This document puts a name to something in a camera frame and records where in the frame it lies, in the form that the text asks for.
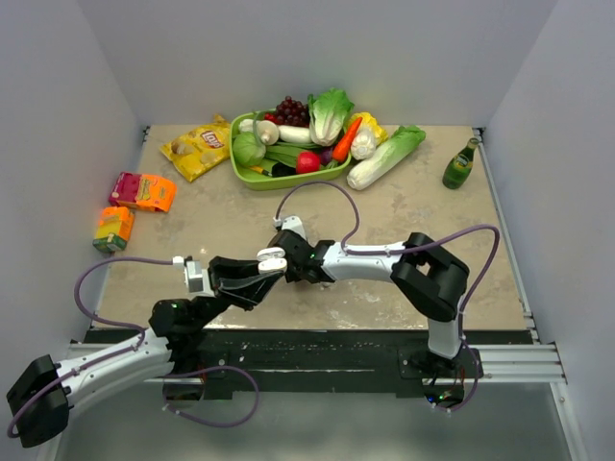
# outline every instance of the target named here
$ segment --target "green bottle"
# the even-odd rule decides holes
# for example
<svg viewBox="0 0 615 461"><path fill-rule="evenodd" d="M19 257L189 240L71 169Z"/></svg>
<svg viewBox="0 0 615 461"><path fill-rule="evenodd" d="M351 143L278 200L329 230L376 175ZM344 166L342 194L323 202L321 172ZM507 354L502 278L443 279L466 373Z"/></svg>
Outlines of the green bottle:
<svg viewBox="0 0 615 461"><path fill-rule="evenodd" d="M459 154L454 156L444 170L442 183L449 189L459 189L468 179L474 163L474 151L479 147L480 141L470 138L468 145Z"/></svg>

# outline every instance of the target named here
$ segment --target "bottle label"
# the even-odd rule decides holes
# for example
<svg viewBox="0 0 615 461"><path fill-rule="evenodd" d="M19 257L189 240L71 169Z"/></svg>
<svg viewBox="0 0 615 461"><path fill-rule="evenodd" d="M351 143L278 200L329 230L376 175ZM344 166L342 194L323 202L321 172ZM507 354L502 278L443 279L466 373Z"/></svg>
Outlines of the bottle label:
<svg viewBox="0 0 615 461"><path fill-rule="evenodd" d="M454 166L459 170L465 170L466 168L472 168L472 161L465 156L457 156L455 158Z"/></svg>

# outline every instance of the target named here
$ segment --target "orange juice box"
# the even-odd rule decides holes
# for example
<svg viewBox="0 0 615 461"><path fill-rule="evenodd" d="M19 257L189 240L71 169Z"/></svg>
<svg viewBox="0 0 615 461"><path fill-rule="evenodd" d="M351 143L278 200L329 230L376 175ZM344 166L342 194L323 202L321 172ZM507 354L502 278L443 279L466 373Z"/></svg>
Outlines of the orange juice box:
<svg viewBox="0 0 615 461"><path fill-rule="evenodd" d="M135 214L125 206L108 206L103 209L98 229L92 242L103 253L124 250L135 222Z"/></svg>

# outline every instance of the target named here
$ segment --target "white wall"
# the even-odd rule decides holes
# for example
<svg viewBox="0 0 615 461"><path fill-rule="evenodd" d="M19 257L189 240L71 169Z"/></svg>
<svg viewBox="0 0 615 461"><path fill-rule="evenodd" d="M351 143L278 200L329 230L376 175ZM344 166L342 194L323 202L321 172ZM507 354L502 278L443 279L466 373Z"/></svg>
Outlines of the white wall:
<svg viewBox="0 0 615 461"><path fill-rule="evenodd" d="M383 122L483 126L555 0L79 2L148 123L337 85Z"/></svg>
<svg viewBox="0 0 615 461"><path fill-rule="evenodd" d="M36 450L5 437L4 395L31 360L83 337L72 283L100 257L96 218L138 125L74 0L2 2L0 43L0 459L18 461Z"/></svg>
<svg viewBox="0 0 615 461"><path fill-rule="evenodd" d="M612 459L615 3L559 0L486 131L541 338L592 459Z"/></svg>

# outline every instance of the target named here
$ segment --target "yellow vegetable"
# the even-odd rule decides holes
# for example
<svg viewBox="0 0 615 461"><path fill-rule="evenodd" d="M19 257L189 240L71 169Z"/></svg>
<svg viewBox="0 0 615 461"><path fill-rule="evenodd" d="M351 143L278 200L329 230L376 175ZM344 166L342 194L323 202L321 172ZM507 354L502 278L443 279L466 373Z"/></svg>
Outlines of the yellow vegetable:
<svg viewBox="0 0 615 461"><path fill-rule="evenodd" d="M388 138L388 133L383 127L378 124L378 120L376 120L376 118L369 112L353 113L344 124L344 132L347 132L348 127L350 127L353 122L359 117L363 118L359 129L364 127L370 128L372 130L372 133L374 134L374 137L376 138L376 145L380 146Z"/></svg>

